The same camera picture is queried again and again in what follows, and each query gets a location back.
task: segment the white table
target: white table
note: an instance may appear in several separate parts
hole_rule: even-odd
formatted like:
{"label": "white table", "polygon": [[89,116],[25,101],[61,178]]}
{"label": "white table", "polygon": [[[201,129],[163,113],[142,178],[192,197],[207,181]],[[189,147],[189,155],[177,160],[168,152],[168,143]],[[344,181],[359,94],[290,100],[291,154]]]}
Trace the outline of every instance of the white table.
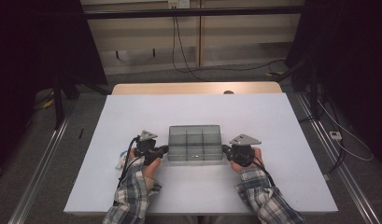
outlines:
{"label": "white table", "polygon": [[[166,145],[169,126],[194,124],[218,124],[223,144],[240,133],[262,140],[266,169],[294,209],[337,211],[285,93],[108,96],[64,211],[105,213],[120,177],[114,167],[130,141],[147,130],[159,135],[157,146]],[[240,179],[226,160],[184,166],[164,159],[156,178],[163,188],[150,202],[151,214],[251,212],[233,189]]]}

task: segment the wall outlet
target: wall outlet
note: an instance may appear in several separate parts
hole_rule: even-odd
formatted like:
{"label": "wall outlet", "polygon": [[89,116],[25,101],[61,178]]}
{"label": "wall outlet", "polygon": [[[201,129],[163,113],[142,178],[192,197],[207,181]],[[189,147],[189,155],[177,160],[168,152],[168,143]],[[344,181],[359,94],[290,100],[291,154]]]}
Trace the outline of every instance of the wall outlet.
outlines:
{"label": "wall outlet", "polygon": [[342,140],[342,135],[339,132],[330,132],[332,140]]}
{"label": "wall outlet", "polygon": [[168,9],[179,8],[178,4],[179,4],[178,0],[168,0]]}
{"label": "wall outlet", "polygon": [[191,0],[178,0],[178,8],[190,8]]}

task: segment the horizontal black bar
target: horizontal black bar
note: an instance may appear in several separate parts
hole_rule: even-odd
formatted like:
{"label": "horizontal black bar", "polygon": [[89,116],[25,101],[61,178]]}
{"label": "horizontal black bar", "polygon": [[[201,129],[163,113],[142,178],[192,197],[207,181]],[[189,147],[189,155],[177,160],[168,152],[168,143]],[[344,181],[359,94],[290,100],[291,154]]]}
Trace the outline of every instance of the horizontal black bar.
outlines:
{"label": "horizontal black bar", "polygon": [[180,8],[153,9],[136,11],[86,11],[85,13],[56,12],[39,14],[41,17],[54,19],[125,19],[157,17],[193,17],[193,16],[234,16],[234,15],[275,15],[300,14],[307,10],[304,6],[295,7],[234,7],[234,8]]}

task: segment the hand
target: hand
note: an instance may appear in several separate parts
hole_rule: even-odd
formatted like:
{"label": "hand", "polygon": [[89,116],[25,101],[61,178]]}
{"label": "hand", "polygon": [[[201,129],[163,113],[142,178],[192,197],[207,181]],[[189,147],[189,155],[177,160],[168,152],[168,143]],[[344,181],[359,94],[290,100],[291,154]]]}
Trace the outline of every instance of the hand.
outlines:
{"label": "hand", "polygon": [[[262,152],[261,152],[261,149],[258,148],[258,147],[253,147],[252,149],[254,149],[254,151],[255,151],[255,157],[258,158],[258,160],[254,158],[254,161],[255,161],[257,164],[263,166],[263,160],[262,160]],[[234,161],[231,161],[231,166],[232,166],[232,169],[233,169],[234,171],[236,171],[238,174],[240,174],[240,172],[243,170],[243,168],[245,168],[245,167],[243,167],[243,166],[237,164],[237,163],[234,162]],[[252,163],[251,165],[249,165],[249,167],[256,167],[256,165]]]}
{"label": "hand", "polygon": [[[130,150],[130,156],[129,156],[130,160],[135,158],[134,151],[135,151],[135,147]],[[149,166],[144,166],[142,168],[142,175],[147,178],[153,179],[153,177],[155,176],[155,171],[158,169],[160,164],[161,164],[161,158],[156,158],[156,160],[153,161]]]}

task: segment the person's right hand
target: person's right hand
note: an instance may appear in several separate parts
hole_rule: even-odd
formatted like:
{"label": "person's right hand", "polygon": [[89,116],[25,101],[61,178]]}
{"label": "person's right hand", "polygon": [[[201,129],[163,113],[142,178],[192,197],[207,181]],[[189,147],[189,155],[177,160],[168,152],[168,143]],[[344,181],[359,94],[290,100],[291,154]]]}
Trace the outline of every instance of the person's right hand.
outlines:
{"label": "person's right hand", "polygon": [[[255,151],[255,157],[258,158],[258,160],[254,158],[254,161],[258,163],[259,165],[263,166],[261,149],[258,147],[253,147],[252,149],[254,149]],[[231,161],[231,166],[232,166],[232,169],[236,171],[238,174],[240,174],[240,172],[245,168],[234,161]],[[249,165],[249,167],[256,167],[256,165],[252,163],[251,165]]]}

